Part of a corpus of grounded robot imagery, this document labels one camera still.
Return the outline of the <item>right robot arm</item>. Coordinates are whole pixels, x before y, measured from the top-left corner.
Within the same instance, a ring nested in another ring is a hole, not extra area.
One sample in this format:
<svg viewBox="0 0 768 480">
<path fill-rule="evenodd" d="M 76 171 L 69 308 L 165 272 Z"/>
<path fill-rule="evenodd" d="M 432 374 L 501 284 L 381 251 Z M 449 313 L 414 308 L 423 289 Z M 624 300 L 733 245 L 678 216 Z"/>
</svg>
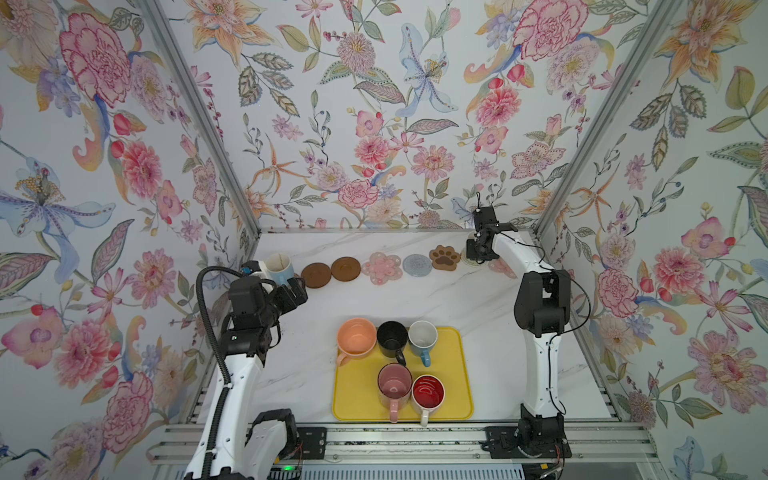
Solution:
<svg viewBox="0 0 768 480">
<path fill-rule="evenodd" d="M 478 206 L 471 216 L 467 258 L 478 264 L 502 260 L 522 270 L 513 318 L 525 342 L 526 393 L 514 432 L 488 439 L 487 445 L 512 457 L 564 461 L 571 452 L 557 364 L 562 337 L 571 331 L 572 279 L 549 265 L 540 247 L 521 240 L 515 225 L 499 221 L 492 206 Z"/>
</svg>

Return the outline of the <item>grey round coaster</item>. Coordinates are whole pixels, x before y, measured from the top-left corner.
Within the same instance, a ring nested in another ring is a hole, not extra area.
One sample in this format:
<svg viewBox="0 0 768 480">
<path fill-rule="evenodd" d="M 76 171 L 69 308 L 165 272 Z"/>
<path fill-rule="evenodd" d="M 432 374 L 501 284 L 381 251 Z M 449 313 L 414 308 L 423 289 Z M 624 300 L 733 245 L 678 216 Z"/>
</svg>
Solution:
<svg viewBox="0 0 768 480">
<path fill-rule="evenodd" d="M 431 260 L 422 254 L 411 254 L 402 261 L 402 268 L 405 273 L 412 277 L 425 277 L 433 269 Z"/>
</svg>

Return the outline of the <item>dark brown round coaster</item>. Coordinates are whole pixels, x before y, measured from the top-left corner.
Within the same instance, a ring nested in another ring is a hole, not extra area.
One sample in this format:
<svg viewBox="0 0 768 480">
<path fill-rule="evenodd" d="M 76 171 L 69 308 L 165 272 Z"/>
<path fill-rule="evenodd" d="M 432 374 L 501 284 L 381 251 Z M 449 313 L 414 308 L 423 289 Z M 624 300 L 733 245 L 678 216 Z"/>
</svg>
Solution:
<svg viewBox="0 0 768 480">
<path fill-rule="evenodd" d="M 361 274 L 361 264 L 354 257 L 340 257 L 332 263 L 331 274 L 337 281 L 350 282 Z"/>
</svg>

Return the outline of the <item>orange mug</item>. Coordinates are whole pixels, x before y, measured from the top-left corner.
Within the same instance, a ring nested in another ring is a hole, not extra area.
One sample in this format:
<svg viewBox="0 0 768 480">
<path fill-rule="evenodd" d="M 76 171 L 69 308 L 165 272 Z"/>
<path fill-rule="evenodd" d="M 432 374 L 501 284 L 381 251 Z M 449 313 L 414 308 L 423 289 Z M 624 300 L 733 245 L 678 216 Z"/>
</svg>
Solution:
<svg viewBox="0 0 768 480">
<path fill-rule="evenodd" d="M 341 367 L 372 352 L 377 344 L 377 328 L 364 318 L 347 320 L 337 332 L 336 343 L 339 351 L 336 366 Z"/>
</svg>

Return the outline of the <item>cream mug blue handle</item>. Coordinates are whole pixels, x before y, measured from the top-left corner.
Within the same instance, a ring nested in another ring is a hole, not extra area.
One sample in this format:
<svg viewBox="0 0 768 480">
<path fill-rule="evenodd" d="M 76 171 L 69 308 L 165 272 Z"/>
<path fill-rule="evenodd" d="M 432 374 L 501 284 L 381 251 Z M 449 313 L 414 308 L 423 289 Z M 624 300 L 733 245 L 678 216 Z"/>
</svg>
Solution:
<svg viewBox="0 0 768 480">
<path fill-rule="evenodd" d="M 264 261 L 268 277 L 279 285 L 288 285 L 295 276 L 291 257 L 285 253 L 275 253 Z"/>
</svg>

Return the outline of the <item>brown paw coaster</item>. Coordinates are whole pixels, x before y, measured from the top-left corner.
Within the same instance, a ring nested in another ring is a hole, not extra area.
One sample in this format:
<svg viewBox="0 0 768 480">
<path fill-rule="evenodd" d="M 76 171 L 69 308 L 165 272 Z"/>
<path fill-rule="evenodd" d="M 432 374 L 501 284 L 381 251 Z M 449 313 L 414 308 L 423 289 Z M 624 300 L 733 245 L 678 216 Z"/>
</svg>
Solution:
<svg viewBox="0 0 768 480">
<path fill-rule="evenodd" d="M 437 245 L 428 255 L 432 267 L 440 271 L 455 271 L 461 262 L 461 255 L 451 246 Z"/>
</svg>

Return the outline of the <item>brown wooden round coaster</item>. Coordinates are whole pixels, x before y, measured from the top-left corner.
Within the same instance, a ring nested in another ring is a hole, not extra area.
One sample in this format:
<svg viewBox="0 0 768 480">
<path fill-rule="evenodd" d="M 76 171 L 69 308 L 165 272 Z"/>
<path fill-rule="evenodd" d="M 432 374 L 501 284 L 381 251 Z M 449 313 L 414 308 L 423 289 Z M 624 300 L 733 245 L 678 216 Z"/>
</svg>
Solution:
<svg viewBox="0 0 768 480">
<path fill-rule="evenodd" d="M 326 286 L 331 278 L 331 268 L 322 262 L 315 262 L 307 265 L 301 272 L 301 278 L 305 281 L 306 287 L 310 289 L 319 289 Z"/>
</svg>

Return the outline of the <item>pink flower coaster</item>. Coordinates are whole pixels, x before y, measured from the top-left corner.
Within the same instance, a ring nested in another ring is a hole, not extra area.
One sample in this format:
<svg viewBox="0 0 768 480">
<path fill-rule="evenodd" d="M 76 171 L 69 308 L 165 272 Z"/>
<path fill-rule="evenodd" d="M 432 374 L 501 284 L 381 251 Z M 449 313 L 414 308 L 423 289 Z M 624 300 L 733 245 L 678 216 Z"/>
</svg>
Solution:
<svg viewBox="0 0 768 480">
<path fill-rule="evenodd" d="M 382 286 L 402 278 L 401 259 L 397 255 L 375 252 L 362 264 L 361 273 L 366 275 L 372 284 Z"/>
<path fill-rule="evenodd" d="M 515 271 L 501 258 L 491 260 L 489 263 L 491 271 L 505 275 L 510 279 L 517 279 Z"/>
</svg>

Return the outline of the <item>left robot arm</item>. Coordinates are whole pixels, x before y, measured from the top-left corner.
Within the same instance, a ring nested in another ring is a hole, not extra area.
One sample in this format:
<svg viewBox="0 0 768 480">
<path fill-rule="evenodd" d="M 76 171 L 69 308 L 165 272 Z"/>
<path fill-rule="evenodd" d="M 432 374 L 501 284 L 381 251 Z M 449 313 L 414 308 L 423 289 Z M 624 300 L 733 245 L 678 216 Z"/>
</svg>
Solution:
<svg viewBox="0 0 768 480">
<path fill-rule="evenodd" d="M 248 419 L 267 354 L 282 340 L 280 317 L 308 300 L 303 279 L 289 267 L 274 272 L 269 266 L 268 261 L 251 260 L 238 270 L 205 267 L 197 276 L 196 298 L 218 374 L 211 410 L 186 479 L 268 479 L 276 461 L 299 450 L 290 409 L 263 411 Z M 234 277 L 228 291 L 231 310 L 220 333 L 214 332 L 203 293 L 203 280 L 213 272 Z"/>
</svg>

